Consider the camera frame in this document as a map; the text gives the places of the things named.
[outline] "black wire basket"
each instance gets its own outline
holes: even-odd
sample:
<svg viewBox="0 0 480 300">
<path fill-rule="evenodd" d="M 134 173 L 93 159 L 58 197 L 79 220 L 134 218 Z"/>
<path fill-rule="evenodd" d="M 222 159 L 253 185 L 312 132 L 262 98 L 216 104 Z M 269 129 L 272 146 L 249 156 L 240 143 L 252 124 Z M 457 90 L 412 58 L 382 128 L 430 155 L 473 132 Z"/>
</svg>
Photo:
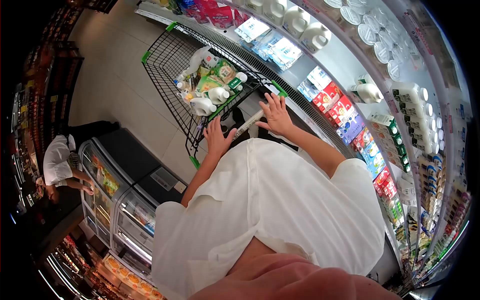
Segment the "black wire basket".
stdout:
<svg viewBox="0 0 480 300">
<path fill-rule="evenodd" d="M 243 89 L 230 96 L 224 104 L 218 105 L 217 110 L 207 117 L 192 114 L 190 106 L 183 101 L 179 95 L 180 90 L 174 83 L 177 76 L 189 67 L 190 57 L 194 52 L 204 46 L 210 46 L 209 51 L 212 54 L 227 59 L 237 71 L 248 76 L 247 82 L 242 83 Z M 221 116 L 221 120 L 225 120 L 235 107 L 266 82 L 265 76 L 254 72 L 221 46 L 177 22 L 170 24 L 148 49 L 142 58 L 142 64 L 160 97 L 187 136 L 185 147 L 197 168 L 200 165 L 196 159 L 198 144 L 204 138 L 203 130 L 208 123 L 218 115 Z"/>
</svg>

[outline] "purple packaging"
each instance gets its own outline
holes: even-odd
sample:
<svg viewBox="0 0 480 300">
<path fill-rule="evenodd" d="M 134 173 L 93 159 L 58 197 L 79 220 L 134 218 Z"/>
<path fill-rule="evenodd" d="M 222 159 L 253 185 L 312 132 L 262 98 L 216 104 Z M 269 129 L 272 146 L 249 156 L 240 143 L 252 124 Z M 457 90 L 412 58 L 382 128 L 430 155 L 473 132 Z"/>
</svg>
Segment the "purple packaging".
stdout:
<svg viewBox="0 0 480 300">
<path fill-rule="evenodd" d="M 363 159 L 367 163 L 367 169 L 372 173 L 372 178 L 377 178 L 378 174 L 382 172 L 385 167 L 385 161 L 382 153 L 375 144 L 375 141 L 370 142 L 362 153 Z"/>
<path fill-rule="evenodd" d="M 363 128 L 365 128 L 363 119 L 357 112 L 354 112 L 348 118 L 347 122 L 336 130 L 336 133 L 342 138 L 343 143 L 348 145 L 357 135 L 359 135 Z"/>
</svg>

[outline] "black pants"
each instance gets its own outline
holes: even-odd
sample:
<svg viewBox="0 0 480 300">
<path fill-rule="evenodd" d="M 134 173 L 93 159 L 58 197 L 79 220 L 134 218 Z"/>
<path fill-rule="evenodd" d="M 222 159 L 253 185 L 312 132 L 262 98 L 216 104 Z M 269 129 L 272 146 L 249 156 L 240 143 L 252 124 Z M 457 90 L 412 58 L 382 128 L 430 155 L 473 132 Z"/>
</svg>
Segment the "black pants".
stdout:
<svg viewBox="0 0 480 300">
<path fill-rule="evenodd" d="M 110 123 L 108 121 L 97 121 L 80 126 L 69 126 L 66 131 L 63 131 L 61 134 L 68 136 L 71 134 L 75 140 L 75 152 L 78 152 L 80 145 L 83 142 L 96 137 L 101 136 L 112 131 L 115 131 L 120 128 L 118 122 Z"/>
<path fill-rule="evenodd" d="M 234 128 L 239 128 L 241 125 L 243 125 L 245 123 L 245 120 L 243 121 L 240 121 L 240 122 L 237 122 L 235 123 L 225 134 L 224 134 L 224 137 L 227 137 L 228 134 L 230 133 L 230 131 Z M 282 144 L 285 144 L 287 146 L 289 146 L 290 148 L 292 148 L 293 150 L 295 151 L 298 151 L 299 148 L 297 146 L 294 146 L 294 145 L 291 145 L 287 142 L 285 142 L 284 140 L 280 139 L 280 138 L 277 138 L 277 137 L 274 137 L 272 136 L 271 134 L 268 133 L 268 130 L 265 129 L 265 128 L 262 128 L 262 127 L 259 127 L 258 128 L 258 138 L 259 139 L 264 139 L 264 140 L 269 140 L 269 141 L 273 141 L 273 142 L 277 142 L 277 143 L 282 143 Z M 241 142 L 243 141 L 246 141 L 250 139 L 250 134 L 248 133 L 248 130 L 246 130 L 244 133 L 242 133 L 235 141 L 233 141 L 231 144 L 230 144 L 230 147 L 228 148 L 229 150 L 233 147 L 235 147 L 236 145 L 240 144 Z"/>
</svg>

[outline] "tiled floor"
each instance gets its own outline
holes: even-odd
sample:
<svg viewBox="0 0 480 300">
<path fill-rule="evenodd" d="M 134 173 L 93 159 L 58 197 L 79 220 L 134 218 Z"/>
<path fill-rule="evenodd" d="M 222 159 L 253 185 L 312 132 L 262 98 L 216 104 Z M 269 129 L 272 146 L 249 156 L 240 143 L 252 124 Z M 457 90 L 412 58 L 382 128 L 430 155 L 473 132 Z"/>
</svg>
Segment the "tiled floor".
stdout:
<svg viewBox="0 0 480 300">
<path fill-rule="evenodd" d="M 85 60 L 75 85 L 70 125 L 118 120 L 189 183 L 196 169 L 185 149 L 185 135 L 141 63 L 164 29 L 135 14 L 131 2 L 118 1 L 109 14 L 85 10 L 75 25 L 70 40 L 77 43 Z M 260 109 L 258 100 L 252 96 L 240 105 L 246 120 Z M 205 140 L 200 147 L 201 162 L 208 151 Z M 315 165 L 304 151 L 299 154 Z"/>
</svg>

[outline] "ventilation grille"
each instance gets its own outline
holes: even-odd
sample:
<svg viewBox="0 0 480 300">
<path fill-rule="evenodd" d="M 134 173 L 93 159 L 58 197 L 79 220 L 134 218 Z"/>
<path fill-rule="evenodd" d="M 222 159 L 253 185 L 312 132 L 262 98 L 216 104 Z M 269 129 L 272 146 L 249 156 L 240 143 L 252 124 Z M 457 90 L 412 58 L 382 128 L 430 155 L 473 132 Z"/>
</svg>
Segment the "ventilation grille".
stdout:
<svg viewBox="0 0 480 300">
<path fill-rule="evenodd" d="M 315 122 L 315 124 L 331 140 L 331 142 L 337 147 L 343 156 L 345 156 L 345 158 L 355 158 L 353 150 L 343 143 L 342 139 L 338 136 L 328 121 L 322 117 L 322 115 L 320 115 L 318 110 L 314 108 L 313 105 L 311 105 L 310 102 L 308 102 L 300 92 L 298 92 L 296 87 L 291 86 L 270 67 L 265 65 L 260 58 L 254 56 L 252 53 L 240 46 L 237 41 L 232 41 L 220 33 L 183 16 L 172 15 L 170 12 L 164 12 L 160 10 L 157 11 L 156 14 L 168 20 L 177 21 L 185 27 L 196 31 L 197 33 L 210 39 L 212 42 L 215 42 L 226 51 L 235 55 L 238 59 L 248 64 L 254 71 L 262 73 L 270 80 L 275 80 L 287 92 L 290 99 L 295 102 Z"/>
</svg>

